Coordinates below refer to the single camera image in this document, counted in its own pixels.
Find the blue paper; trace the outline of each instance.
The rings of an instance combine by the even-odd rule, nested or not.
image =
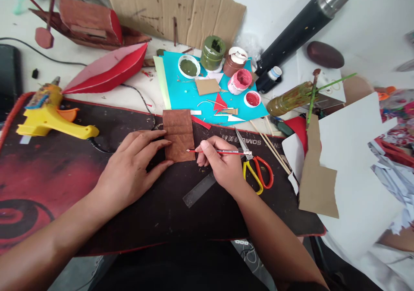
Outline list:
[[[190,79],[185,78],[178,69],[178,60],[183,54],[180,53],[173,53],[173,52],[164,52],[164,68],[165,68],[165,75],[167,79],[167,86],[168,86],[168,93],[169,98],[171,101],[171,108],[173,110],[175,109],[190,109],[190,110],[201,110],[201,115],[197,115],[197,118],[200,118],[201,120],[204,120],[206,123],[211,124],[217,124],[221,123],[222,126],[229,126],[234,125],[237,123],[242,123],[242,121],[236,121],[236,122],[227,122],[227,116],[214,116],[214,114],[217,112],[213,111],[214,103],[212,102],[204,102],[200,104],[199,107],[197,105],[202,102],[206,101],[207,99],[215,101],[217,93],[208,94],[199,96],[198,90],[196,87],[196,84],[194,81],[191,81]],[[201,66],[200,76],[207,76],[207,71]],[[250,61],[246,63],[245,69],[251,71],[251,64]],[[222,89],[228,90],[227,83],[229,82],[230,78],[223,75],[221,81],[220,81],[220,87]],[[245,105],[244,97],[245,94],[249,91],[257,91],[256,84],[252,87],[252,89],[246,89],[243,93],[240,95],[233,95],[230,92],[220,92],[221,97],[226,102],[227,107],[229,108],[238,108],[238,115],[235,115],[236,117],[239,117],[244,120],[252,120],[255,118],[263,117],[266,115],[269,115],[267,112],[265,106],[261,103],[255,108],[249,108]]]

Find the scissors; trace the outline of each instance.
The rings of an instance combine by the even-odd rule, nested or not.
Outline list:
[[[243,151],[249,151],[249,149],[247,148],[246,142],[244,142],[242,136],[240,135],[240,132],[237,130],[237,128],[234,128],[234,129],[236,130],[236,134],[237,134],[238,140],[240,142],[240,145]],[[259,156],[253,157],[253,155],[246,155],[246,159],[247,160],[243,163],[243,176],[246,179],[246,167],[249,168],[251,174],[256,179],[257,183],[259,184],[259,191],[257,191],[256,194],[260,195],[263,192],[263,188],[269,189],[273,186],[272,168],[270,168],[269,164],[265,160],[261,159]],[[250,166],[251,159],[253,159],[256,165],[257,174],[254,172],[253,168]],[[262,162],[266,166],[267,170],[269,171],[270,179],[267,185],[263,182],[263,177],[262,177],[262,172],[260,170],[259,161]]]

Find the black desk mat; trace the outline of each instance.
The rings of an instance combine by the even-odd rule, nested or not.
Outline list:
[[[0,253],[4,253],[39,228],[57,218],[95,186],[109,159],[86,141],[52,130],[45,137],[32,137],[27,145],[19,144],[17,124],[23,123],[26,94],[9,118],[0,151]],[[152,118],[147,113],[112,108],[65,99],[66,108],[79,108],[75,123],[95,125],[97,142],[115,149],[131,131],[149,129]],[[156,117],[156,123],[162,117]],[[210,130],[193,123],[194,142],[218,135],[238,146],[234,129],[212,126]],[[274,185],[261,198],[298,236],[325,232],[318,216],[298,209],[297,197],[260,135],[241,131],[250,150],[266,160],[274,172]],[[282,138],[273,137],[282,154]],[[159,151],[152,165],[165,158]],[[211,172],[194,161],[171,166],[153,187],[102,229],[79,251],[78,255],[99,255],[135,250],[172,241],[228,240],[248,237],[243,217],[233,198],[217,183],[190,209],[182,198]],[[268,181],[267,173],[263,179]],[[247,181],[257,189],[248,171]]]

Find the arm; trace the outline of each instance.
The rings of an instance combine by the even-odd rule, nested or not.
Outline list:
[[[200,167],[211,164],[217,182],[237,202],[256,251],[278,290],[288,287],[290,282],[317,282],[327,288],[305,247],[244,180],[240,156],[220,156],[214,147],[237,150],[222,138],[214,136],[197,147],[200,152],[197,163]]]
[[[149,173],[145,170],[155,153],[171,144],[152,142],[164,134],[164,130],[130,133],[87,196],[0,257],[0,290],[47,290],[82,245],[173,164],[163,161]]]

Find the black thermos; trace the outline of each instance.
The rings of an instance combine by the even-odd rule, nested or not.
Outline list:
[[[274,66],[281,66],[298,48],[331,21],[348,0],[310,0],[288,27],[265,50],[257,62],[261,76]]]

